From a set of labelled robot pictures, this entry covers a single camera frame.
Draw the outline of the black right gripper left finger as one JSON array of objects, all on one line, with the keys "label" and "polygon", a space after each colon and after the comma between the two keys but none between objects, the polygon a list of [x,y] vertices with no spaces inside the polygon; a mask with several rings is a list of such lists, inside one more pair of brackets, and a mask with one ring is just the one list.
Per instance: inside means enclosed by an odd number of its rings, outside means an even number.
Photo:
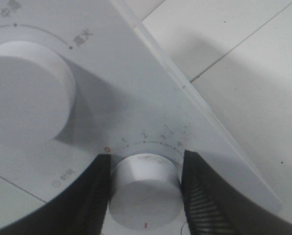
[{"label": "black right gripper left finger", "polygon": [[99,235],[111,190],[110,154],[99,154],[64,191],[0,235]]}]

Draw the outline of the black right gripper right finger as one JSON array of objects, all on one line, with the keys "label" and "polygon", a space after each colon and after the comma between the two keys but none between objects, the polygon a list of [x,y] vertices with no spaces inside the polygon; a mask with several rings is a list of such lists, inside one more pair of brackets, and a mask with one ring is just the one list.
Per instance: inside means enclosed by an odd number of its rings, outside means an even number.
[{"label": "black right gripper right finger", "polygon": [[184,152],[181,192],[192,235],[292,235],[291,223],[238,192],[197,152]]}]

